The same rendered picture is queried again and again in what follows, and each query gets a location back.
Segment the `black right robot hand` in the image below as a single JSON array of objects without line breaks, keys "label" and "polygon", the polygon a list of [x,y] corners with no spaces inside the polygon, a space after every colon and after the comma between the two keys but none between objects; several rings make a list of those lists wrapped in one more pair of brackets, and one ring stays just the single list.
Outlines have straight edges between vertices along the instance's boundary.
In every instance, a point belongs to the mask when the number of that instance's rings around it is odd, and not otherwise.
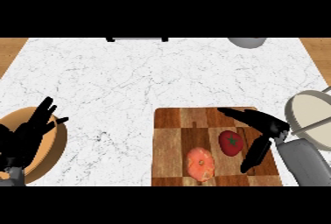
[{"label": "black right robot hand", "polygon": [[253,145],[242,164],[242,173],[246,173],[265,160],[265,155],[273,145],[271,138],[281,141],[286,140],[290,124],[258,110],[246,109],[240,111],[233,108],[218,108],[218,110],[262,132],[262,135],[253,140]]}]

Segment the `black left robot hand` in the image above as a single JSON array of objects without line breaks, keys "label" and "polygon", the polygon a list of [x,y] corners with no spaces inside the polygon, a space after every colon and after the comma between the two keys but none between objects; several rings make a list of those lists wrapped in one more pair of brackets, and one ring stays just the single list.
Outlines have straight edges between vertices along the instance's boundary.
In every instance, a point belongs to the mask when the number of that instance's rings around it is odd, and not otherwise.
[{"label": "black left robot hand", "polygon": [[33,163],[44,135],[58,124],[69,121],[67,117],[54,122],[49,121],[57,108],[54,99],[48,97],[38,106],[29,121],[15,131],[11,131],[0,123],[0,172],[13,167],[27,168]]}]

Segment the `checkered wooden cutting board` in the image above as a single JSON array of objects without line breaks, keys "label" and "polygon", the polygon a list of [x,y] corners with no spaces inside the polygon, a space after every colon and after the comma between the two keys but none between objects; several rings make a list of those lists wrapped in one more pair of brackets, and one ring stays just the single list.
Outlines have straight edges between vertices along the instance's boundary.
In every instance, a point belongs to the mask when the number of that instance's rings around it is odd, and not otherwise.
[{"label": "checkered wooden cutting board", "polygon": [[[227,130],[243,138],[243,150],[233,157],[225,155],[219,144],[219,135]],[[280,186],[283,181],[273,154],[249,172],[242,172],[242,163],[259,136],[259,130],[225,116],[216,108],[159,108],[154,114],[151,184]],[[212,153],[215,161],[215,174],[205,182],[188,173],[188,152],[197,147]]]}]

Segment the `pale tiered basket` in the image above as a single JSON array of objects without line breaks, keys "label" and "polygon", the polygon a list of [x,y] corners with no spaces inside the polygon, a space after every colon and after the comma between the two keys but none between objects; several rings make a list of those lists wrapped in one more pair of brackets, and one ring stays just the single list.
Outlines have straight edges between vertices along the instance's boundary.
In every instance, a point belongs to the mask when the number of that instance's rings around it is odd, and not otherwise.
[{"label": "pale tiered basket", "polygon": [[305,138],[323,151],[331,151],[331,86],[296,94],[284,107],[292,135]]}]

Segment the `tan wooden bowl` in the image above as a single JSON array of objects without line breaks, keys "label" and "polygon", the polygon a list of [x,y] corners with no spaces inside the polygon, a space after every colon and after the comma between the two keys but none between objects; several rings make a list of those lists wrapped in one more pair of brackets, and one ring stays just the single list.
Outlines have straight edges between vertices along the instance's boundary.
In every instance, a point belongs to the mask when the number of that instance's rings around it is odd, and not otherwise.
[{"label": "tan wooden bowl", "polygon": [[[21,108],[0,119],[0,123],[15,131],[21,123],[29,121],[36,109],[36,107]],[[67,143],[69,129],[67,125],[61,123],[44,136],[35,161],[26,168],[26,184],[39,180],[51,171],[63,156]]]}]

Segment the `grey round object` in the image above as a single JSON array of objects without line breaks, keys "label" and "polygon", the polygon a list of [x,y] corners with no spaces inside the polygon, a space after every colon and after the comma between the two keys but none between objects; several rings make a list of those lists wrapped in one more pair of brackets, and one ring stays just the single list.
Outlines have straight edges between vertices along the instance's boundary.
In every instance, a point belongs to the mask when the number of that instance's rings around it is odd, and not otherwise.
[{"label": "grey round object", "polygon": [[242,48],[255,49],[264,45],[267,38],[230,38],[230,41]]}]

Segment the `red tomato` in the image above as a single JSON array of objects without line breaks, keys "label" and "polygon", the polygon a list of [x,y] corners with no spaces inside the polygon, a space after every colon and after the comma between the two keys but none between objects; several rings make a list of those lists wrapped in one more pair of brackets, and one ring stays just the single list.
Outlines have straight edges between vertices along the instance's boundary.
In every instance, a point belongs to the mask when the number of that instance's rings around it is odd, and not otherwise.
[{"label": "red tomato", "polygon": [[221,133],[219,144],[224,154],[230,157],[234,157],[245,148],[245,140],[242,136],[230,130]]}]

